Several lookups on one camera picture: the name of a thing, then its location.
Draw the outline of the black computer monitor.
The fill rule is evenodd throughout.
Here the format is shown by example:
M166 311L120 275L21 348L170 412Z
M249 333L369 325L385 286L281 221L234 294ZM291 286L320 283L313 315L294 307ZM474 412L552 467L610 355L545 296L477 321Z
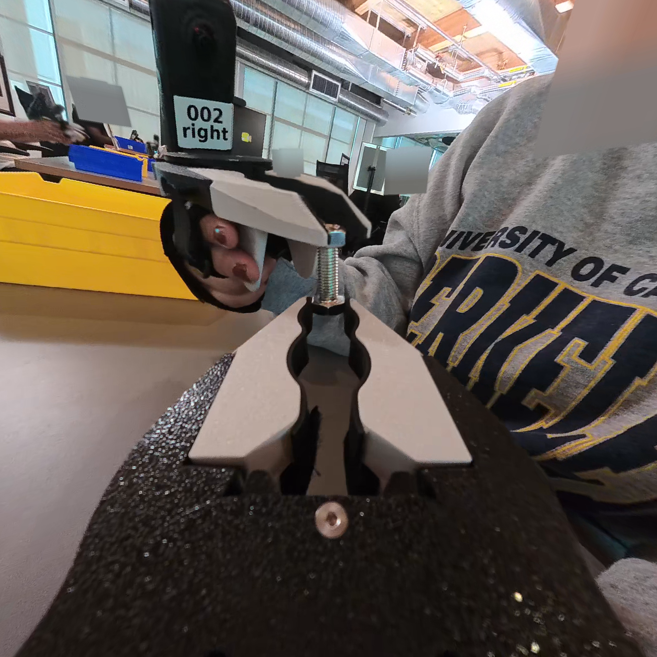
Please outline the black computer monitor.
M264 150L267 116L239 104L233 111L232 155L261 158Z

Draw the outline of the steel hex bolt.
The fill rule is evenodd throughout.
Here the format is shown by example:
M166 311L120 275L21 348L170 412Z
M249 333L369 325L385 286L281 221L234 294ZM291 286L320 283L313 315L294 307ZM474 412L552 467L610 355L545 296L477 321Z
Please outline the steel hex bolt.
M321 301L335 300L341 292L339 259L346 245L346 230L335 224L324 226L327 245L317 249L317 287L315 296Z

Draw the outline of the large yellow plastic bin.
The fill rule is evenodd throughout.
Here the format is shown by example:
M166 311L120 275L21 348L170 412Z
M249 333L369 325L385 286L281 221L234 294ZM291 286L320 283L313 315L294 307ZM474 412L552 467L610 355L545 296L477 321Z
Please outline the large yellow plastic bin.
M165 256L168 201L36 172L1 173L1 282L195 300Z

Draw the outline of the person's right hand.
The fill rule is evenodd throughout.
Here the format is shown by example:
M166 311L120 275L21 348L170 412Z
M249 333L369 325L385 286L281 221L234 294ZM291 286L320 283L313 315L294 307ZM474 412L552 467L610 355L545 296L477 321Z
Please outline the person's right hand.
M276 261L265 257L262 269L241 248L239 227L213 214L200 221L202 236L209 247L214 271L219 277L200 282L220 303L232 310L244 309L263 298Z

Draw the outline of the wooden office desk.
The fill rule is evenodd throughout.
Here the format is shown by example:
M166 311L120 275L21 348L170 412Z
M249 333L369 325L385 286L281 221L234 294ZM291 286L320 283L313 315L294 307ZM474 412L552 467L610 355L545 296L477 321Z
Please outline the wooden office desk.
M68 158L14 158L14 165L22 171L32 171L42 176L56 177L58 179L71 179L80 182L91 183L133 191L136 193L149 194L152 196L163 196L160 186L152 175L142 181L132 181L115 176L108 176L99 173L81 171L74 167Z

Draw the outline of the person's left forearm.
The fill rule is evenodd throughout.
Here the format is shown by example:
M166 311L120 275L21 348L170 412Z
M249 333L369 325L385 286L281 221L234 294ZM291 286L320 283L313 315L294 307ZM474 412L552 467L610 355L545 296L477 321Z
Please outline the person's left forearm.
M620 622L646 656L656 655L656 563L625 558L596 577Z

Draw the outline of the white board on stand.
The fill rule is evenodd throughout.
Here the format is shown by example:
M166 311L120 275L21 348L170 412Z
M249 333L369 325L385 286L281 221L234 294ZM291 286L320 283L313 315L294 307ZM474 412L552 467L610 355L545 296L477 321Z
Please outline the white board on stand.
M362 143L353 180L355 191L384 195L386 153L389 149L373 143Z

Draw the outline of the black framed picture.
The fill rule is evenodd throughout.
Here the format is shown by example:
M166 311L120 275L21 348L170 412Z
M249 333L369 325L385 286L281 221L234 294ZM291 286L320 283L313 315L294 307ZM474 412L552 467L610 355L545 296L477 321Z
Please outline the black framed picture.
M11 93L11 85L7 75L7 69L4 61L4 56L1 52L0 56L1 74L0 74L0 101L1 101L1 114L5 116L15 117L14 102Z

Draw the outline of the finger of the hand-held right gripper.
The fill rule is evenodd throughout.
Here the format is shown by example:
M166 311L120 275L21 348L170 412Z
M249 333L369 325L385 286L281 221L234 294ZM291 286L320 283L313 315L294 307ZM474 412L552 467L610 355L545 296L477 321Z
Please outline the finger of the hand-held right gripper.
M290 259L302 278L315 273L316 250L329 245L329 225L345 230L347 244L370 237L371 222L332 183L313 176L288 178L273 173L266 175L266 182L274 188L275 208L264 231L281 248L269 247L268 253Z
M246 178L236 171L212 169L209 187L213 212L240 226L240 243L262 269L267 237L266 221L273 217L274 188L266 182Z

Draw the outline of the blue plastic bin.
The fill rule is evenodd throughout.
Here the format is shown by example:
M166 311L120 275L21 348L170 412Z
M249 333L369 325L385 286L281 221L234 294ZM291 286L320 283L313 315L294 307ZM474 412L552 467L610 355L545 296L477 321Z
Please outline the blue plastic bin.
M142 141L114 137L115 149L71 144L68 159L78 171L142 182L153 172L152 158Z

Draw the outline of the white air vent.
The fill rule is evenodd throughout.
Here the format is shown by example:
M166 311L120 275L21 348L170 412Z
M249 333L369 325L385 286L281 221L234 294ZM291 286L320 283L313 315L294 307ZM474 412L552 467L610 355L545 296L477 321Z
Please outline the white air vent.
M313 70L311 71L309 91L324 99L337 103L340 97L341 83L333 78Z

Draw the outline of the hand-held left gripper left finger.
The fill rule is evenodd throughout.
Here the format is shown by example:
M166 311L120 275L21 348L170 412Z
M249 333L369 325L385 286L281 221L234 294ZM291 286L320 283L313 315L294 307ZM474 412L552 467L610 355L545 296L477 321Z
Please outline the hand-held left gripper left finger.
M192 464L282 474L313 470L318 427L300 373L313 302L301 298L239 346L189 451Z

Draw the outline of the silver air duct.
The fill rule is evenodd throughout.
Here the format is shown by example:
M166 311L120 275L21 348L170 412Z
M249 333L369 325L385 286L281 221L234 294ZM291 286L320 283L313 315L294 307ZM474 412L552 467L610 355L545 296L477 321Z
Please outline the silver air duct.
M557 55L541 34L547 1L231 1L253 39L367 89L407 116L431 108L475 114L520 82L549 75Z

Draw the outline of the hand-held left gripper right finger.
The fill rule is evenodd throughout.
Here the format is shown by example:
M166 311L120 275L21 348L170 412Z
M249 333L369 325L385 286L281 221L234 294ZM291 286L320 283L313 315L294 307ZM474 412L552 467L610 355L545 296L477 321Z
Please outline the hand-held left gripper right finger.
M358 380L344 439L347 481L390 481L472 456L422 355L355 300L344 308Z

